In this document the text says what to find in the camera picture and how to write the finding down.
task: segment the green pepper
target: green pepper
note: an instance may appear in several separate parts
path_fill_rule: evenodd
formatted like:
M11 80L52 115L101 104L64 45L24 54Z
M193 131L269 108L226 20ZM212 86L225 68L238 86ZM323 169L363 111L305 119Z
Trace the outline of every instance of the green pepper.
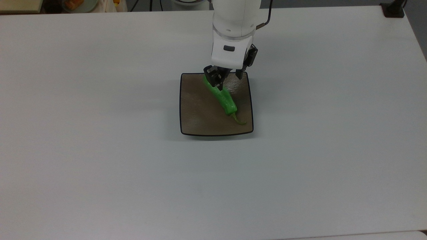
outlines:
M223 87L222 91L220 91L217 87L212 87L211 84L206 79L206 76L203 76L203 83L211 91L211 93L216 97L216 99L218 99L219 103L221 104L227 116L232 116L233 119L236 121L236 123L240 125L246 124L246 122L240 122L237 119L237 116L236 116L237 106L234 103L233 98L231 97L230 92L227 90L226 87Z

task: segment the square plate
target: square plate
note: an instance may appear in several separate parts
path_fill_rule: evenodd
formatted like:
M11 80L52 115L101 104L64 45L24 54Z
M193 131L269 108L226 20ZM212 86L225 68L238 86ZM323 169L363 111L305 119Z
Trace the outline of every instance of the square plate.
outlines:
M251 133L254 130L252 100L248 74L242 80L230 73L224 81L236 103L237 118L246 122L239 125L227 116L224 109L203 83L203 73L183 73L179 93L179 119L181 133L191 136L231 136Z

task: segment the white table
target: white table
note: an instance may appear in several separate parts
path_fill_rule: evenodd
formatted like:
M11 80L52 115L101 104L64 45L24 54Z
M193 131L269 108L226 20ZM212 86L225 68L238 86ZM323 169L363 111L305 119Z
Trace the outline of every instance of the white table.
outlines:
M0 16L2 239L427 228L427 64L406 18L274 9L248 69L254 132L194 138L179 79L210 63L211 17Z
M334 237L299 238L298 240L427 240L427 236L420 231L408 231Z

